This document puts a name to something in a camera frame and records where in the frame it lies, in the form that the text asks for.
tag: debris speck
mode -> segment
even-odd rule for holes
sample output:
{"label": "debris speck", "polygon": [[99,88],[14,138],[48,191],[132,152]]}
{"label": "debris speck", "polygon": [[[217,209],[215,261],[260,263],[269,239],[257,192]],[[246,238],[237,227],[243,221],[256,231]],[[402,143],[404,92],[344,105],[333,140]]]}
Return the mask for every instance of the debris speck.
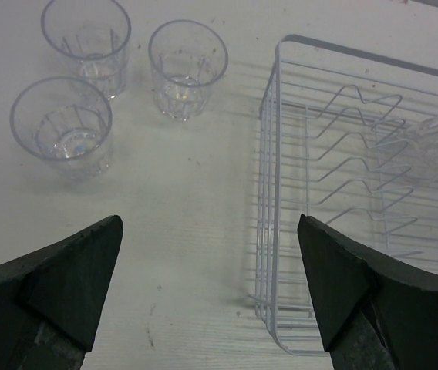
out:
{"label": "debris speck", "polygon": [[149,324],[147,324],[147,327],[145,328],[145,332],[147,333],[147,341],[149,342],[150,347],[155,351],[156,348],[154,347],[154,340],[152,339],[152,335],[150,335]]}

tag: transparent glass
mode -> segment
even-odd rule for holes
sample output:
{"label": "transparent glass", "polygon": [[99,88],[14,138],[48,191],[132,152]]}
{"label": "transparent glass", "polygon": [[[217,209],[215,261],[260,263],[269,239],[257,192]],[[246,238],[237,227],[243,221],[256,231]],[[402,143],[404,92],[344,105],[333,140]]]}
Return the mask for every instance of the transparent glass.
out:
{"label": "transparent glass", "polygon": [[415,124],[397,136],[395,159],[410,166],[398,178],[415,187],[438,180],[438,117]]}
{"label": "transparent glass", "polygon": [[108,99],[126,88],[128,14],[114,0],[51,0],[42,34],[70,73],[92,83]]}
{"label": "transparent glass", "polygon": [[[76,92],[84,89],[81,96]],[[22,91],[10,111],[17,142],[74,180],[107,170],[113,155],[113,114],[104,95],[73,77],[52,77]]]}
{"label": "transparent glass", "polygon": [[204,110],[228,62],[221,37],[187,20],[168,22],[154,31],[149,58],[159,110],[183,121]]}

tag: wire rack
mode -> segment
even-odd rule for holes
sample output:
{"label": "wire rack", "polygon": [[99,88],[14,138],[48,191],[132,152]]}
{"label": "wire rack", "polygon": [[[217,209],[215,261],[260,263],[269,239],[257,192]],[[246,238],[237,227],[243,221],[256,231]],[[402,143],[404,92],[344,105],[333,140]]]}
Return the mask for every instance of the wire rack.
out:
{"label": "wire rack", "polygon": [[[308,52],[318,53],[316,64],[301,62]],[[410,169],[399,131],[438,116],[438,69],[299,35],[279,42],[275,56],[261,103],[252,297],[281,348],[325,355],[296,234],[300,213],[438,273],[438,183],[399,182]]]}

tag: plastic cup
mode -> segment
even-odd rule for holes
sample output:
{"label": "plastic cup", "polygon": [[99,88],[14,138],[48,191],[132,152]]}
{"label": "plastic cup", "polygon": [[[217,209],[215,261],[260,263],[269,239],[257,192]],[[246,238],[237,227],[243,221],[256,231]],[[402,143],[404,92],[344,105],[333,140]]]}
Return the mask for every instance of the plastic cup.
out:
{"label": "plastic cup", "polygon": [[[81,96],[77,89],[86,93]],[[86,180],[108,169],[113,155],[112,123],[103,93],[73,77],[33,83],[10,111],[17,143],[73,180]]]}
{"label": "plastic cup", "polygon": [[42,34],[70,73],[112,99],[126,88],[131,24],[114,0],[51,0]]}
{"label": "plastic cup", "polygon": [[183,121],[204,110],[228,63],[221,37],[188,20],[168,22],[154,31],[149,58],[159,110]]}

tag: white table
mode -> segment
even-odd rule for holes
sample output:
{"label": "white table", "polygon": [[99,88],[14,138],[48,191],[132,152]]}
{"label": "white table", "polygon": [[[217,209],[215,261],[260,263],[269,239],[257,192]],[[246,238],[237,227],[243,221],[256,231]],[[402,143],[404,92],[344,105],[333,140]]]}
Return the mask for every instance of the white table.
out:
{"label": "white table", "polygon": [[[23,153],[8,127],[17,94],[63,73],[42,37],[45,2],[0,0],[0,263],[109,214],[124,238],[84,369],[331,368],[272,341],[246,298],[254,278],[259,98],[276,42],[299,33],[438,67],[438,9],[390,0],[121,0],[133,25],[130,86],[113,105],[114,164],[67,186]],[[207,112],[180,123],[151,97],[147,41],[196,19],[230,65]],[[316,61],[316,53],[306,58]]]}

